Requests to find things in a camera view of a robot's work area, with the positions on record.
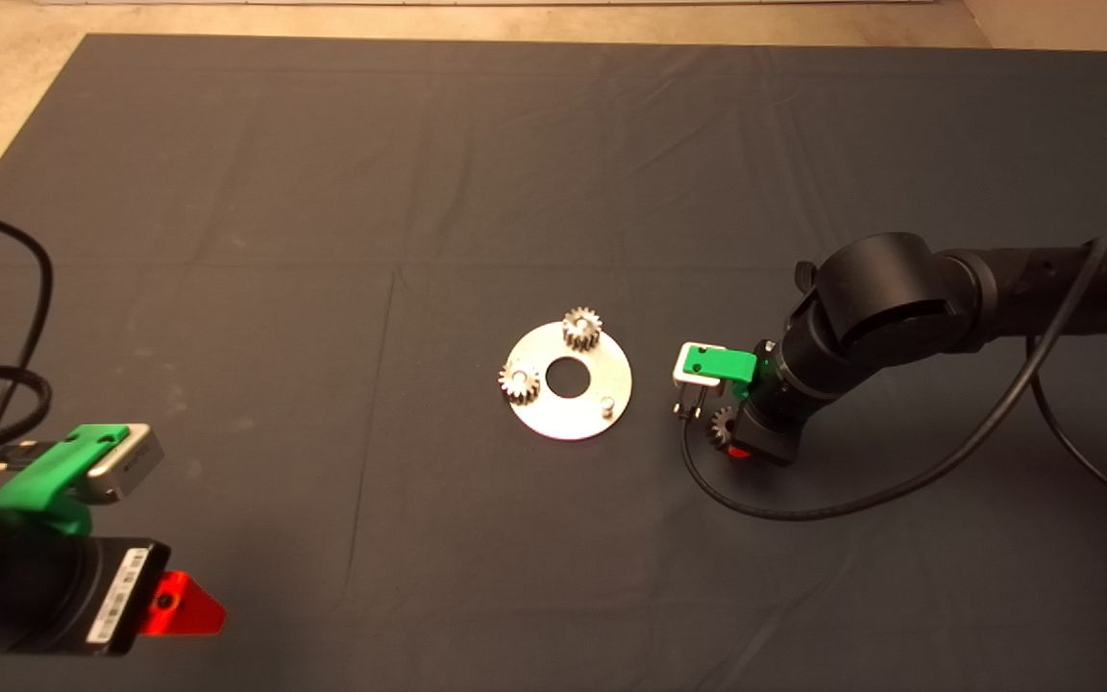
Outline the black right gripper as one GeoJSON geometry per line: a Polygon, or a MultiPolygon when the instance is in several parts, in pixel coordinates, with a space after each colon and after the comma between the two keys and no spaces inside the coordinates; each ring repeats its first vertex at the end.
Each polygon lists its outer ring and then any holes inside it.
{"type": "Polygon", "coordinates": [[[803,419],[774,416],[755,404],[741,404],[733,419],[726,455],[767,459],[787,467],[799,459],[803,419]]]}

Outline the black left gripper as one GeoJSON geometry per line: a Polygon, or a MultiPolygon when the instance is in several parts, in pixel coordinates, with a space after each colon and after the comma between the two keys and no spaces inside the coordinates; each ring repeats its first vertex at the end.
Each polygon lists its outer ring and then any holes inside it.
{"type": "Polygon", "coordinates": [[[127,655],[138,636],[218,636],[227,609],[189,574],[165,571],[168,561],[170,546],[155,539],[90,538],[68,652],[127,655]]]}

